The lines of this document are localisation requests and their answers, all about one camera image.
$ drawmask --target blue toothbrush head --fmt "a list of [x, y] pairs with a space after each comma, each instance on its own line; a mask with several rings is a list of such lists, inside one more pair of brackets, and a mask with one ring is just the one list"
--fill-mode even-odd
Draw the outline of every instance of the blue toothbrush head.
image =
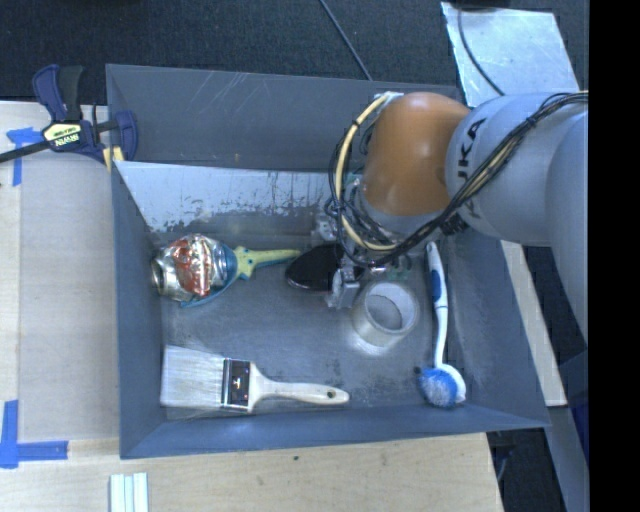
[[420, 393], [431, 405], [451, 408], [466, 400], [466, 385], [453, 366], [416, 369], [416, 374]]

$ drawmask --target brush ferrule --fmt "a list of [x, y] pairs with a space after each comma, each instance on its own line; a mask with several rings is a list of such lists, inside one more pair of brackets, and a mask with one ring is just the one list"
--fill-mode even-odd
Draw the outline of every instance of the brush ferrule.
[[247, 410], [249, 408], [249, 377], [251, 363], [225, 359], [222, 373], [222, 407]]

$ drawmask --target wooden brush handle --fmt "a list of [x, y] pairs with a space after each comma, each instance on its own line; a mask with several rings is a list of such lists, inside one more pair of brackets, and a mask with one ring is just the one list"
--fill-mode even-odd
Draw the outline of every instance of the wooden brush handle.
[[339, 405], [349, 401], [346, 391], [323, 384], [276, 382], [263, 377], [257, 387], [256, 401], [275, 396], [317, 405]]

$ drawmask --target brush bristles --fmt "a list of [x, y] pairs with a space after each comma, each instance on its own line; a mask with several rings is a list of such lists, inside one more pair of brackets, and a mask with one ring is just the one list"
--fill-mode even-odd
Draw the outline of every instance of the brush bristles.
[[222, 405], [224, 357], [167, 345], [160, 403], [165, 407], [218, 409]]

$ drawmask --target tape roll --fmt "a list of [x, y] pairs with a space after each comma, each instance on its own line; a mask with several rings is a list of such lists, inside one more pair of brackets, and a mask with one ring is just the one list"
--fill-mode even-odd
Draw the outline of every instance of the tape roll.
[[360, 337], [379, 348], [390, 348], [418, 323], [420, 308], [414, 292], [389, 281], [373, 282], [356, 299], [351, 321]]

